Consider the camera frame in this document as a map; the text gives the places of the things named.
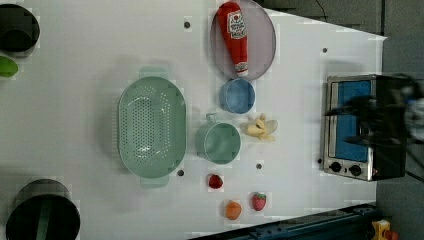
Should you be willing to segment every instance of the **white table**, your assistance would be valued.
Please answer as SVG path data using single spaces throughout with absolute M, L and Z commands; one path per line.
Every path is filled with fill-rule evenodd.
M 322 84 L 329 75 L 381 72 L 383 37 L 269 11 L 277 52 L 254 81 L 257 101 L 245 115 L 221 110 L 226 78 L 209 52 L 212 16 L 223 1 L 54 1 L 19 3 L 39 17 L 41 38 L 20 71 L 0 81 L 0 238 L 13 197 L 42 177 L 72 192 L 81 239 L 185 239 L 375 201 L 375 183 L 319 169 Z M 191 29 L 183 27 L 191 22 Z M 146 65 L 165 66 L 187 103 L 187 152 L 164 188 L 142 189 L 116 150 L 118 98 Z M 267 113 L 279 120 L 277 141 L 243 135 L 241 154 L 215 166 L 198 158 L 194 133 L 218 112 L 239 127 Z M 256 164 L 262 163 L 261 170 Z M 224 191 L 208 192 L 206 176 L 224 175 Z M 252 192 L 267 207 L 249 206 Z M 224 203 L 239 200 L 236 221 Z

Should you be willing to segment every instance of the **green colander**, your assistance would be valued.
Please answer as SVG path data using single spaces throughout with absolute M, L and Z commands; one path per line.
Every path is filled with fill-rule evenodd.
M 162 69 L 144 68 L 142 78 L 122 94 L 118 108 L 119 154 L 148 187 L 166 185 L 186 150 L 184 97 L 163 76 Z

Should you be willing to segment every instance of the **yellow object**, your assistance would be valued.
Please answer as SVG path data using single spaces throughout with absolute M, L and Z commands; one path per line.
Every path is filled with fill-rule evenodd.
M 265 124 L 264 124 L 264 122 L 261 120 L 261 119 L 256 119 L 256 125 L 258 125 L 258 127 L 260 128 L 260 129 L 265 129 Z
M 275 141 L 275 138 L 269 135 L 269 133 L 275 131 L 277 128 L 277 122 L 268 121 L 265 123 L 265 119 L 265 114 L 261 114 L 261 116 L 255 120 L 256 125 L 247 126 L 246 133 L 251 137 L 257 137 L 260 140 Z
M 383 237 L 383 232 L 385 230 L 390 230 L 390 223 L 386 220 L 381 220 L 378 222 L 372 222 L 372 225 L 375 229 L 375 236 L 372 240 L 387 240 L 387 238 Z
M 262 134 L 264 132 L 263 129 L 257 128 L 256 126 L 249 125 L 247 127 L 247 133 L 248 134 Z

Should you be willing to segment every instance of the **red strawberry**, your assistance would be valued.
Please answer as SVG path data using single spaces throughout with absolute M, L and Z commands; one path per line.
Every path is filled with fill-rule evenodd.
M 265 194 L 255 193 L 255 195 L 253 195 L 252 197 L 253 209 L 255 209 L 256 211 L 261 211 L 262 209 L 264 209 L 265 204 L 266 204 Z
M 222 181 L 221 177 L 218 176 L 218 175 L 213 174 L 209 178 L 209 187 L 210 188 L 218 189 L 218 188 L 222 187 L 222 184 L 224 184 L 224 182 Z

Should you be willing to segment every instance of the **oven knob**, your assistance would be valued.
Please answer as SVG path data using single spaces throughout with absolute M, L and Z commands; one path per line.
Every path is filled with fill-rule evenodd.
M 340 170 L 342 169 L 342 165 L 340 165 L 340 163 L 338 162 L 333 162 L 330 165 L 331 170 L 333 170 L 333 172 L 340 172 Z
M 361 168 L 358 165 L 353 165 L 351 168 L 349 168 L 349 171 L 355 177 L 361 175 L 361 173 L 362 173 L 362 170 L 361 170 Z

